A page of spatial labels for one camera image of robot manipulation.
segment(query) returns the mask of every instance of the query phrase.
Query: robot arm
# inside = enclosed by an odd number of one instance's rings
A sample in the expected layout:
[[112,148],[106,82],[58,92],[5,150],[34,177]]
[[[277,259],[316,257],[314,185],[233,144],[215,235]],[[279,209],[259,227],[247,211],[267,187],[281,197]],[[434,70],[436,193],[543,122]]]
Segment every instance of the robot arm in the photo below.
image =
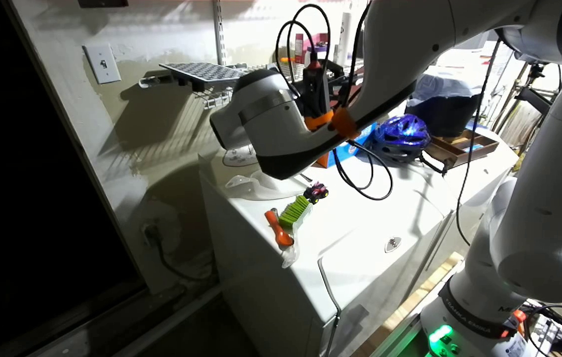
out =
[[[285,78],[261,70],[239,80],[213,130],[225,150],[253,144],[267,175],[295,177],[400,106],[442,52],[487,31],[525,60],[562,64],[562,0],[374,0],[362,94],[330,126],[310,132]],[[562,302],[562,94],[539,138],[491,251],[515,292]]]
[[253,144],[267,175],[295,177],[398,108],[442,52],[529,19],[533,7],[535,0],[376,0],[366,19],[362,94],[334,114],[332,126],[312,134],[283,76],[261,70],[241,78],[233,102],[213,116],[213,130],[225,150]]

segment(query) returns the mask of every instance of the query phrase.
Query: power cord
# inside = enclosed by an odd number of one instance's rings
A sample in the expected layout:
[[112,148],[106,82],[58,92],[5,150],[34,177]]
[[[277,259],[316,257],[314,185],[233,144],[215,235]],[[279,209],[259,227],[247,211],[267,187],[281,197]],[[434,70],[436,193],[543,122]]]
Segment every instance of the power cord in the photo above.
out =
[[[358,187],[350,177],[348,177],[348,173],[344,171],[344,167],[342,167],[342,163],[340,163],[340,158],[338,158],[338,152],[334,150],[334,161],[336,161],[336,169],[338,169],[338,175],[342,177],[342,181],[346,183],[346,185],[350,185],[356,193],[360,193],[362,197],[366,197],[366,199],[370,199],[370,201],[386,201],[386,199],[390,199],[392,197],[392,193],[394,193],[394,173],[388,169],[388,163],[378,156],[378,154],[374,154],[374,152],[370,152],[370,150],[366,150],[366,148],[362,148],[358,142],[348,142],[352,148],[356,148],[358,152],[362,152],[362,154],[366,154],[366,158],[368,158],[368,161],[370,161],[370,167],[372,167],[372,175],[370,175],[370,181],[368,181],[368,185],[364,185],[364,187]],[[364,191],[368,191],[372,185],[374,185],[374,161],[378,161],[384,169],[386,169],[386,173],[388,173],[388,179],[390,179],[390,187],[388,187],[388,193],[384,195],[384,197],[370,197],[370,195],[366,195]]]
[[350,74],[348,74],[346,84],[344,84],[342,90],[340,90],[340,98],[338,98],[336,110],[338,110],[338,108],[348,108],[348,106],[352,104],[352,100],[358,96],[358,92],[356,92],[356,96],[350,98],[350,96],[352,96],[354,82],[356,82],[356,62],[358,62],[358,52],[360,52],[360,42],[362,42],[362,41],[360,41],[360,39],[362,39],[362,27],[364,27],[364,23],[366,23],[366,19],[368,19],[370,9],[372,9],[372,3],[366,5],[364,13],[362,13],[362,19],[360,19],[360,23],[358,23],[356,39],[354,39],[354,52],[352,52],[352,68],[350,68]]
[[545,357],[551,356],[551,354],[545,354],[545,352],[537,346],[537,342],[533,340],[533,334],[527,334],[527,340],[535,346],[535,350],[537,350],[541,356],[545,356]]
[[[330,42],[332,42],[332,27],[330,27],[330,21],[328,21],[326,13],[318,5],[304,5],[302,9],[299,9],[299,13],[295,15],[295,23],[308,9],[316,9],[322,15],[324,23],[326,23],[326,37],[328,37],[326,58],[324,58],[324,70],[326,70],[328,68],[330,50],[332,50],[332,46],[330,46]],[[291,50],[291,46],[293,46],[291,44],[293,42],[293,29],[295,29],[295,25],[291,25],[289,31],[287,31],[287,52],[289,52],[289,74],[291,74],[293,86],[297,86],[297,76],[295,76],[295,68],[293,68],[293,50]],[[316,50],[314,42],[310,42],[310,46],[312,46],[312,58],[310,60],[318,62],[318,50]]]
[[471,146],[469,146],[467,165],[465,165],[465,177],[463,177],[463,183],[461,183],[461,191],[459,191],[459,199],[457,199],[457,211],[455,211],[455,215],[457,215],[457,231],[459,231],[461,241],[467,247],[471,247],[471,243],[465,239],[465,233],[461,229],[461,201],[463,201],[463,191],[465,191],[467,179],[471,175],[471,163],[473,163],[473,152],[475,152],[475,134],[477,134],[477,128],[479,128],[479,122],[481,122],[481,106],[483,106],[483,100],[485,100],[487,84],[489,84],[493,68],[495,68],[495,60],[497,60],[499,48],[501,48],[501,37],[497,37],[497,44],[495,44],[495,50],[493,50],[493,56],[491,56],[491,64],[489,64],[485,80],[483,80],[481,100],[477,102],[477,112],[475,112],[475,122],[473,122],[473,132],[471,132]]
[[160,229],[158,229],[156,225],[146,227],[146,229],[144,229],[144,235],[158,247],[161,265],[163,265],[171,275],[175,275],[177,279],[187,280],[187,282],[211,282],[211,280],[215,279],[213,275],[197,279],[197,277],[189,277],[189,275],[177,271],[177,269],[165,259],[163,243],[161,243],[163,237],[161,237],[161,233],[160,233]]
[[295,92],[297,98],[301,98],[301,92],[297,90],[295,84],[289,82],[289,78],[285,76],[283,66],[281,66],[281,39],[283,39],[283,33],[285,33],[287,27],[301,27],[302,33],[306,35],[310,46],[312,46],[312,58],[314,56],[318,58],[318,54],[314,54],[316,52],[314,37],[308,33],[308,29],[302,23],[289,21],[289,23],[283,25],[283,29],[279,31],[279,37],[277,37],[277,68],[279,68],[281,76],[285,78],[287,86]]

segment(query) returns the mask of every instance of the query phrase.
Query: orange object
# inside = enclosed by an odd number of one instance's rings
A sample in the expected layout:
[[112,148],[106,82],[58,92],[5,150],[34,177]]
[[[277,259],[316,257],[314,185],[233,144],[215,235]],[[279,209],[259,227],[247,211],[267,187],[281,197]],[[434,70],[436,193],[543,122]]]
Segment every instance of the orange object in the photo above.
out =
[[304,124],[310,132],[318,132],[320,128],[332,124],[334,120],[334,112],[328,110],[326,114],[322,114],[320,118],[304,118]]
[[358,124],[352,120],[346,108],[334,114],[330,130],[336,130],[344,140],[354,140],[360,136]]
[[271,209],[265,213],[267,223],[275,229],[277,245],[281,251],[295,247],[295,239],[281,227],[279,211]]

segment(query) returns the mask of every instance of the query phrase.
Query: small object on table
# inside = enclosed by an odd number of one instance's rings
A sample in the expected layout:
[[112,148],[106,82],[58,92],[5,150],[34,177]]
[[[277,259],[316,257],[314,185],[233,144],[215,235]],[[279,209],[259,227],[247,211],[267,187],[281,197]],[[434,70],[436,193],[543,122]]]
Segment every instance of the small object on table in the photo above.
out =
[[277,235],[277,245],[281,247],[281,251],[295,247],[295,239],[283,229],[277,209],[267,211],[265,219],[273,227]]
[[310,189],[304,191],[304,197],[316,205],[318,201],[328,197],[328,189],[324,187],[324,183],[316,183]]
[[297,201],[287,205],[287,209],[283,211],[281,227],[291,231],[291,233],[297,233],[297,229],[301,227],[301,223],[302,223],[304,215],[308,213],[310,205],[312,203],[306,197],[297,197]]

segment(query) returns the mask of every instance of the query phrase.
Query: blue object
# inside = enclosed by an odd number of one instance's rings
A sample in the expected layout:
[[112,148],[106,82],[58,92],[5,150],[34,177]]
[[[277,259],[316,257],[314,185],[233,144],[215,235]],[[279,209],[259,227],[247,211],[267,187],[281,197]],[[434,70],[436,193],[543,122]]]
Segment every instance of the blue object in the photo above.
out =
[[372,142],[384,160],[412,163],[432,144],[432,136],[424,120],[406,114],[384,122]]
[[[368,126],[354,142],[358,146],[366,146],[372,140],[376,128],[378,128],[376,124]],[[326,154],[326,158],[322,158],[318,161],[318,167],[334,167],[336,165],[334,152],[338,154],[340,163],[358,156],[358,148],[354,148],[350,144],[342,144],[336,150],[332,150],[330,154]]]

